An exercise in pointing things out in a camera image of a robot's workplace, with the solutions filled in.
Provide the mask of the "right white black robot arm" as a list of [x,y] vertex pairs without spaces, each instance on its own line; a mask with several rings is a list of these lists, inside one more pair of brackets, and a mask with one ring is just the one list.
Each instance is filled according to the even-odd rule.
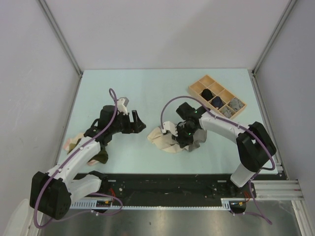
[[243,194],[244,185],[253,179],[277,152],[272,139],[260,122],[243,126],[210,112],[204,106],[195,109],[186,102],[179,106],[176,113],[183,121],[175,125],[176,134],[172,139],[181,148],[192,145],[196,141],[193,136],[198,131],[215,132],[237,145],[241,163],[227,185],[227,192],[232,197]]

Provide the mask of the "grey beige underwear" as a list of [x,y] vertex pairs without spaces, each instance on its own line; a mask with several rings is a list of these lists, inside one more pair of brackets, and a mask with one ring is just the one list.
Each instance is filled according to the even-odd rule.
[[148,136],[147,139],[160,150],[168,153],[179,153],[183,150],[192,152],[200,147],[201,143],[205,143],[207,140],[207,132],[205,130],[198,129],[193,135],[193,143],[185,147],[180,145],[172,139],[171,134],[163,135],[160,126],[156,127]]

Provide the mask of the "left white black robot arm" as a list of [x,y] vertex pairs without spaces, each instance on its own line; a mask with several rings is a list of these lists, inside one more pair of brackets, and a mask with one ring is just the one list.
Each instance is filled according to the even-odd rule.
[[136,110],[128,113],[113,105],[104,106],[99,118],[94,120],[63,163],[33,176],[30,207],[60,220],[70,206],[83,197],[92,193],[100,197],[106,195],[109,185],[105,174],[92,171],[80,180],[74,180],[75,176],[93,157],[105,150],[113,135],[137,134],[145,128]]

